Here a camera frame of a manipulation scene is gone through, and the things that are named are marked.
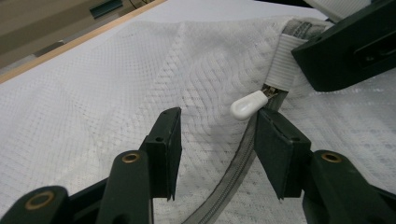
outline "white mesh fabric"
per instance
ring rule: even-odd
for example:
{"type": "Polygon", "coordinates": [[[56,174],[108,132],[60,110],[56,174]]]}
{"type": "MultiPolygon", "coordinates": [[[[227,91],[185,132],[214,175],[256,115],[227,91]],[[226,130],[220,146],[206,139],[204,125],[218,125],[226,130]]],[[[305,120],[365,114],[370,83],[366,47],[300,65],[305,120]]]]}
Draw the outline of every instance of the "white mesh fabric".
{"type": "Polygon", "coordinates": [[[347,156],[373,185],[396,193],[396,70],[334,92],[316,92],[300,74],[283,113],[312,149],[347,156]]]}
{"type": "Polygon", "coordinates": [[[182,108],[175,202],[156,200],[158,223],[178,223],[218,184],[246,128],[230,104],[259,90],[288,18],[136,22],[57,69],[0,86],[0,214],[46,185],[73,194],[138,149],[161,111],[182,108]]]}

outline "wooden surface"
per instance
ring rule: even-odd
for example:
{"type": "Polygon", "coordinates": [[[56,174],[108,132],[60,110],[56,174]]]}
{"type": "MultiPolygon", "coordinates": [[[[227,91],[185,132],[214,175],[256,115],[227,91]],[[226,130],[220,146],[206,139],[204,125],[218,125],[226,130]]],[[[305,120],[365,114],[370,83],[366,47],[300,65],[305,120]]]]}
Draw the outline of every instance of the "wooden surface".
{"type": "MultiPolygon", "coordinates": [[[[0,0],[0,43],[6,43],[0,45],[0,67],[15,63],[80,31],[91,27],[92,31],[134,10],[129,0],[121,0],[122,7],[94,19],[88,8],[103,1],[0,0]]],[[[131,1],[143,6],[140,0],[131,1]]]]}
{"type": "Polygon", "coordinates": [[[20,67],[17,67],[15,69],[9,71],[8,73],[3,74],[2,76],[0,76],[0,84],[16,77],[19,74],[22,74],[22,73],[28,71],[29,69],[32,69],[32,68],[38,66],[41,63],[48,61],[49,59],[51,59],[53,57],[56,57],[64,52],[72,49],[75,46],[78,46],[78,45],[84,43],[85,41],[105,32],[117,25],[122,24],[125,21],[130,20],[131,18],[133,18],[133,17],[135,17],[135,16],[137,16],[137,15],[139,15],[153,7],[158,6],[159,4],[163,3],[164,1],[165,0],[155,0],[154,2],[151,2],[146,6],[140,7],[137,10],[134,10],[134,11],[126,14],[125,16],[120,17],[114,21],[111,21],[110,23],[108,23],[108,24],[86,34],[86,35],[83,35],[73,41],[70,41],[69,43],[67,43],[53,51],[48,52],[47,54],[44,54],[43,56],[38,57],[38,58],[30,61],[29,63],[23,64],[20,67]]]}

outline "zipper pull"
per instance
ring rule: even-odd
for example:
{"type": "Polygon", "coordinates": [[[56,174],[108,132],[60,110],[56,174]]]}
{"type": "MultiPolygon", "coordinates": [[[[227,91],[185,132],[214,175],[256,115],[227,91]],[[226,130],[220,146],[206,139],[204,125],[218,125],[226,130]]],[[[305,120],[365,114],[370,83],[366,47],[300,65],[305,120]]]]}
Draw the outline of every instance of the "zipper pull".
{"type": "Polygon", "coordinates": [[[231,105],[231,115],[237,120],[245,120],[250,118],[260,108],[268,103],[268,100],[277,95],[277,89],[267,87],[262,91],[255,91],[250,95],[241,98],[231,105]]]}

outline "black mechanical arm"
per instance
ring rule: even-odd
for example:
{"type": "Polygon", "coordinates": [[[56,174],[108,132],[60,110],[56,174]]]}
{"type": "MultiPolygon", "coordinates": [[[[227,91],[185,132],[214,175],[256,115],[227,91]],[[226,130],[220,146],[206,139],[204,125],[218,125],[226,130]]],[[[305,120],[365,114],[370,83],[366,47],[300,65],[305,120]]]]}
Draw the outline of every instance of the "black mechanical arm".
{"type": "Polygon", "coordinates": [[[255,151],[278,199],[298,198],[310,224],[396,223],[396,196],[371,186],[349,161],[311,142],[280,113],[263,108],[255,151]]]}
{"type": "Polygon", "coordinates": [[[110,175],[72,196],[59,186],[22,196],[1,224],[153,223],[152,198],[175,199],[181,109],[165,110],[139,150],[121,153],[110,175]]]}

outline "white plastic part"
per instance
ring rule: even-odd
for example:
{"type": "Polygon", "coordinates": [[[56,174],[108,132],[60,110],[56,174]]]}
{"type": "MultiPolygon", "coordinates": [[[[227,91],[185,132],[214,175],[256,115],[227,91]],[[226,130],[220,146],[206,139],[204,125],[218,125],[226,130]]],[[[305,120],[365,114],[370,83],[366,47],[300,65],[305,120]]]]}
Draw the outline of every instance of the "white plastic part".
{"type": "Polygon", "coordinates": [[[332,21],[338,22],[353,13],[367,7],[371,0],[305,0],[311,7],[328,16],[332,21]]]}
{"type": "Polygon", "coordinates": [[[260,108],[268,103],[268,97],[262,91],[255,91],[231,105],[231,115],[238,120],[250,118],[260,108]]]}

